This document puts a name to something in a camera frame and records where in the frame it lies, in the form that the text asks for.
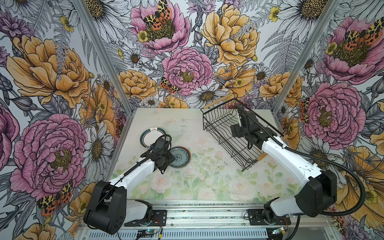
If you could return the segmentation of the rearmost green red rimmed plate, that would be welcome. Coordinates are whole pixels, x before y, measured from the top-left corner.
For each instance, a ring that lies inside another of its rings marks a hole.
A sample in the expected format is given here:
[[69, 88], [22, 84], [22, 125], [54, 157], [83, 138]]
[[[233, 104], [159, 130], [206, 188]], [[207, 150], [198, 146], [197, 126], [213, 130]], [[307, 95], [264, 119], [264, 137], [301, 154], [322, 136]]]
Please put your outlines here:
[[159, 127], [152, 127], [145, 130], [140, 136], [140, 144], [142, 147], [149, 149], [150, 146], [162, 135], [166, 135], [167, 132]]

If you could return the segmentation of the teal blue patterned plate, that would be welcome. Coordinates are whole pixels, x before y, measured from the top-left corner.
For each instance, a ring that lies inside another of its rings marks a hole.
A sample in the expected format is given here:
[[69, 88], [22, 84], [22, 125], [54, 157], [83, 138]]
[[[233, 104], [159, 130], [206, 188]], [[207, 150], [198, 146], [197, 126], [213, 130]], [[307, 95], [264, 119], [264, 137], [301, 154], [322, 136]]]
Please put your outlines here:
[[170, 166], [177, 169], [187, 166], [192, 158], [190, 151], [184, 147], [174, 147], [170, 153], [175, 158]]

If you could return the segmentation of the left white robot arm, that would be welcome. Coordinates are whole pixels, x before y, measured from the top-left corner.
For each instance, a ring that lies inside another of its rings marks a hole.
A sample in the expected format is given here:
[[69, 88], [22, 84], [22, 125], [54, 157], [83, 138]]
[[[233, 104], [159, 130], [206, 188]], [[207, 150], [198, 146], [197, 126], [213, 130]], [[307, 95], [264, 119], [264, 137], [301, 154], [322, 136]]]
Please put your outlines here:
[[131, 191], [156, 170], [162, 174], [174, 161], [172, 144], [153, 144], [139, 161], [125, 173], [109, 182], [98, 182], [91, 194], [83, 221], [91, 229], [116, 234], [127, 223], [148, 224], [153, 219], [153, 206], [143, 200], [129, 200]]

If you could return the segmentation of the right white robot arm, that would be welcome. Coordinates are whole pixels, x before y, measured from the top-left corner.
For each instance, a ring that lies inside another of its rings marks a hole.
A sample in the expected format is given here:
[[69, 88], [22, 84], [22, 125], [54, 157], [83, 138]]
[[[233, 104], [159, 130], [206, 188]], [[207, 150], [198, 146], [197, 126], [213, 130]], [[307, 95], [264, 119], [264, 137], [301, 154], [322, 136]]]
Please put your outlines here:
[[286, 215], [316, 217], [337, 200], [337, 176], [332, 171], [321, 170], [302, 156], [293, 153], [272, 129], [258, 121], [253, 111], [238, 109], [238, 123], [231, 126], [235, 138], [244, 138], [276, 160], [287, 170], [301, 187], [298, 194], [276, 198], [264, 205], [263, 215], [268, 223]]

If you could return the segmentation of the left green circuit board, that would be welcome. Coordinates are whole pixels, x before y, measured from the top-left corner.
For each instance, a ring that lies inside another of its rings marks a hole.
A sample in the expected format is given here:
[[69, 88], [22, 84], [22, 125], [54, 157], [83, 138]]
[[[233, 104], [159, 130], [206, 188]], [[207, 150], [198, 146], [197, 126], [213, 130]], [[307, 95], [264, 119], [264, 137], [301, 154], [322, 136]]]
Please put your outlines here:
[[153, 238], [159, 234], [159, 230], [147, 229], [147, 230], [138, 230], [136, 238]]

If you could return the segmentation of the green circuit board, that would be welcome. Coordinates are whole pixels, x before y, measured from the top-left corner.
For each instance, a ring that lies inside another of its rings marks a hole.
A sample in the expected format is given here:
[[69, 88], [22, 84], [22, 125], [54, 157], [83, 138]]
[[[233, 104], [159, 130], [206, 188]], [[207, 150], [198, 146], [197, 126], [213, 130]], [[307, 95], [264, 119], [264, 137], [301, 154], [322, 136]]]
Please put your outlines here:
[[147, 229], [147, 230], [138, 230], [136, 238], [153, 238], [159, 234], [159, 230]]
[[277, 229], [274, 229], [271, 234], [272, 235], [279, 235], [279, 234], [284, 234], [286, 231], [285, 231], [285, 228], [284, 227], [280, 227], [280, 228], [277, 228]]

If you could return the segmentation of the right green circuit board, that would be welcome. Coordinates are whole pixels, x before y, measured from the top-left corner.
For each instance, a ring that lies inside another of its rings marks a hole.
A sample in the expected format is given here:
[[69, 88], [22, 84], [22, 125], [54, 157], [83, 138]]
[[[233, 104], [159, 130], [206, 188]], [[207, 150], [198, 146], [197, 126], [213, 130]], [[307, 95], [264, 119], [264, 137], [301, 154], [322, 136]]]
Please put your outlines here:
[[285, 231], [285, 228], [284, 227], [280, 227], [280, 228], [277, 228], [277, 229], [274, 229], [271, 234], [272, 235], [279, 235], [279, 234], [284, 234], [286, 231]]

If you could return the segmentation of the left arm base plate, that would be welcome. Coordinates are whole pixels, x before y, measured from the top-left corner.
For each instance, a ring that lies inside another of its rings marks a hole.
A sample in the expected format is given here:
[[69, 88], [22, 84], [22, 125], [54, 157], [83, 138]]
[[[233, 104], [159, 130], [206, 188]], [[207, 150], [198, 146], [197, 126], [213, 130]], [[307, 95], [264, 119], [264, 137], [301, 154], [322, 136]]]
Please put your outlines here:
[[167, 223], [167, 210], [152, 210], [152, 213], [142, 220], [124, 223], [125, 227], [165, 227]]

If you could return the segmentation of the aluminium mounting rail frame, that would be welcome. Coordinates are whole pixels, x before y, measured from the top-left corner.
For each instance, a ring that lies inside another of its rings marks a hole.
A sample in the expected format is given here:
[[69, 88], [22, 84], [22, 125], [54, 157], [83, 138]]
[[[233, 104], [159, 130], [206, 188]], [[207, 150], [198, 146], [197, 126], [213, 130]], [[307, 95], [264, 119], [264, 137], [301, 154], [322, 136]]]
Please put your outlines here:
[[[294, 228], [297, 217], [290, 215], [289, 226], [251, 226], [248, 220], [243, 218], [248, 209], [262, 209], [263, 203], [244, 201], [206, 201], [206, 200], [145, 200], [153, 206], [153, 210], [167, 210], [167, 223], [165, 227], [154, 227], [156, 229], [170, 228], [272, 228], [278, 227]], [[128, 228], [152, 228], [152, 227], [125, 227]]]

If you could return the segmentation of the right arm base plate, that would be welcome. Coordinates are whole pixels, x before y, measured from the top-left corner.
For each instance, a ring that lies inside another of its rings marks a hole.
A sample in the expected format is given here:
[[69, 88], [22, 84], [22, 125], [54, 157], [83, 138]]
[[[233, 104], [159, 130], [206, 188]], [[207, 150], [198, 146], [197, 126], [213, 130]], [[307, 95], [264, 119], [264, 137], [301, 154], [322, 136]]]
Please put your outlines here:
[[288, 215], [277, 217], [269, 210], [248, 209], [243, 218], [248, 220], [251, 226], [289, 226], [291, 220]]

